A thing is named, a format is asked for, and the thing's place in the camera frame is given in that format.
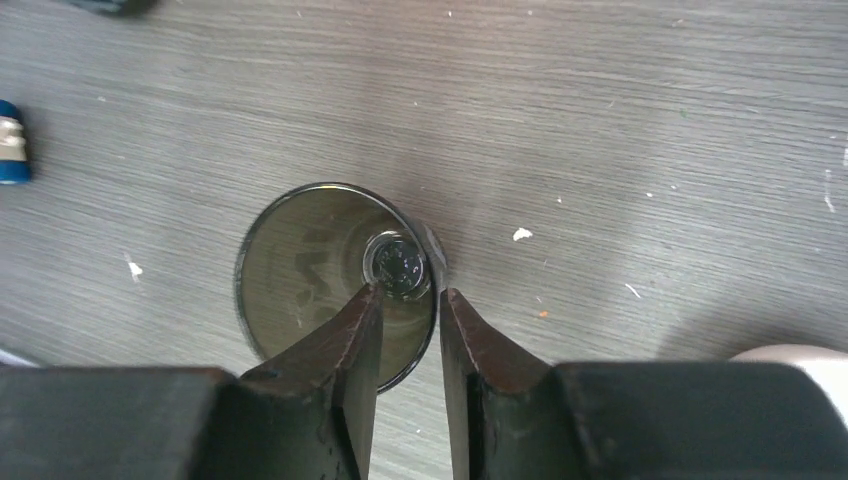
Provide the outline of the dark translucent coffee cup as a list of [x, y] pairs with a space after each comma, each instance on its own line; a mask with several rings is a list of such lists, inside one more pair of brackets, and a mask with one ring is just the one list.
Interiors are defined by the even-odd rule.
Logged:
[[363, 187], [319, 182], [285, 193], [255, 219], [239, 248], [234, 298], [249, 344], [268, 360], [364, 285], [380, 286], [384, 393], [423, 358], [447, 276], [441, 242], [424, 223]]

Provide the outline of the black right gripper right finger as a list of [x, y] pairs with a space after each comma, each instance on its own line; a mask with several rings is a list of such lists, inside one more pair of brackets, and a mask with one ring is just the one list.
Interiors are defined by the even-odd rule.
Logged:
[[442, 365], [456, 479], [561, 479], [564, 416], [550, 365], [441, 294]]

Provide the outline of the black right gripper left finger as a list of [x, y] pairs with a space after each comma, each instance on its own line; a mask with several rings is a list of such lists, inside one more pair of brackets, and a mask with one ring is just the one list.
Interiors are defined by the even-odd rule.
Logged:
[[383, 291], [364, 285], [327, 322], [245, 372], [260, 408], [261, 479], [369, 475], [383, 341]]

